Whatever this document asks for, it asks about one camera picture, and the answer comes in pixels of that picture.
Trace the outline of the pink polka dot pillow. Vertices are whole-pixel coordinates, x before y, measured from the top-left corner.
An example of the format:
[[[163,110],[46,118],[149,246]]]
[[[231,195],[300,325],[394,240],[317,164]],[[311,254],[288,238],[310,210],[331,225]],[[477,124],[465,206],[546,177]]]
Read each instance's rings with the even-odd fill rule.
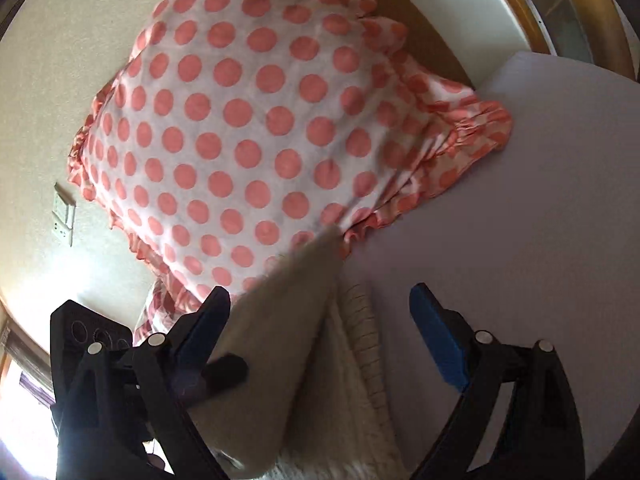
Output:
[[[375,8],[160,0],[75,136],[70,182],[198,299],[246,292],[331,226],[387,226],[503,148],[512,120],[416,62]]]

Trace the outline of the red white plaid pillow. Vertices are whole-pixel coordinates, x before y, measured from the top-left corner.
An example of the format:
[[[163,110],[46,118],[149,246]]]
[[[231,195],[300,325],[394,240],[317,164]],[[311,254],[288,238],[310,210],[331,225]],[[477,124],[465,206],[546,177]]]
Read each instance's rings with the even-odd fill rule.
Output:
[[[184,315],[183,284],[168,275],[160,276],[152,284],[132,334],[134,345],[142,344],[154,333],[166,334],[181,315]]]

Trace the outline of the white wall switch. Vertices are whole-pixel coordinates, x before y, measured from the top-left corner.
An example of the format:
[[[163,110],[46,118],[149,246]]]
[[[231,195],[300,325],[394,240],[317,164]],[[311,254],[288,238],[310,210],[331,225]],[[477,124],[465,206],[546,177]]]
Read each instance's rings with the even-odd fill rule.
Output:
[[[62,185],[55,183],[53,194],[52,231],[56,238],[66,245],[73,246],[76,202]]]

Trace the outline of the lavender bed sheet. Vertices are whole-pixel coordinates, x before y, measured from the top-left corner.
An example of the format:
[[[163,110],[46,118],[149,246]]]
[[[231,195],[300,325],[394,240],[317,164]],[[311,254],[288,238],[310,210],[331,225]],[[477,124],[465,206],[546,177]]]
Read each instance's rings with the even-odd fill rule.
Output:
[[[555,346],[593,470],[639,406],[639,86],[521,53],[478,93],[511,113],[506,148],[345,264],[378,318],[401,457],[418,466],[457,401],[409,312],[423,283],[507,344]]]

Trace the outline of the cream cable-knit sweater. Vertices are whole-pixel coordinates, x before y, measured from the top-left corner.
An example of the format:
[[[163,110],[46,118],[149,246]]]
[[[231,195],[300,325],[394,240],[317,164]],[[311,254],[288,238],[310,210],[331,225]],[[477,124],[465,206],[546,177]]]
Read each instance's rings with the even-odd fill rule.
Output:
[[[230,478],[408,478],[378,322],[342,267],[343,237],[330,229],[233,304],[212,356],[239,356],[247,378],[188,411]]]

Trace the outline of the wooden framed door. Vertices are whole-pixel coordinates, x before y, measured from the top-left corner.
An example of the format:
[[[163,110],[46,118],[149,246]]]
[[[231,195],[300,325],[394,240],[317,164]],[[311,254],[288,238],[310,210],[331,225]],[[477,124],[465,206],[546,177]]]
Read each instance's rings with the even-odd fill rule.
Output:
[[[616,0],[506,0],[530,50],[571,58],[635,80],[639,34]]]

